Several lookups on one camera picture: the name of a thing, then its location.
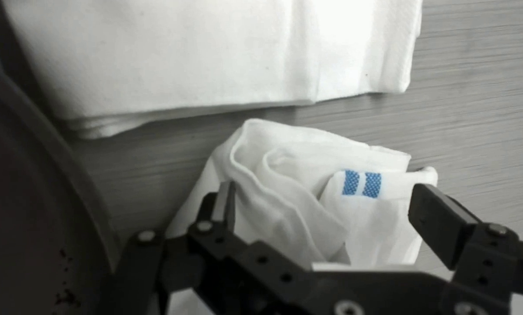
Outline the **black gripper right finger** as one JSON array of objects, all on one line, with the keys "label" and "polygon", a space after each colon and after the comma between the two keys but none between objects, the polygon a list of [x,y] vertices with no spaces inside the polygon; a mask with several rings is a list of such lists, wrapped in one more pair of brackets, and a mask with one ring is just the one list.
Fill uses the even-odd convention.
[{"label": "black gripper right finger", "polygon": [[412,188],[407,219],[452,274],[442,315],[510,315],[512,296],[523,296],[523,240],[510,228],[480,221],[428,184]]}]

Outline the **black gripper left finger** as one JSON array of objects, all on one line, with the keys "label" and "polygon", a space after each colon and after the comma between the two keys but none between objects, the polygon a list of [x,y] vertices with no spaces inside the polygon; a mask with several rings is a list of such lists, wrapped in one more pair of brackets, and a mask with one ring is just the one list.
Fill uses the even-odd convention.
[{"label": "black gripper left finger", "polygon": [[253,315],[251,275],[237,261],[248,246],[234,233],[234,193],[232,183],[207,193],[179,237],[130,237],[104,291],[104,315],[176,315],[183,293],[213,315]]}]

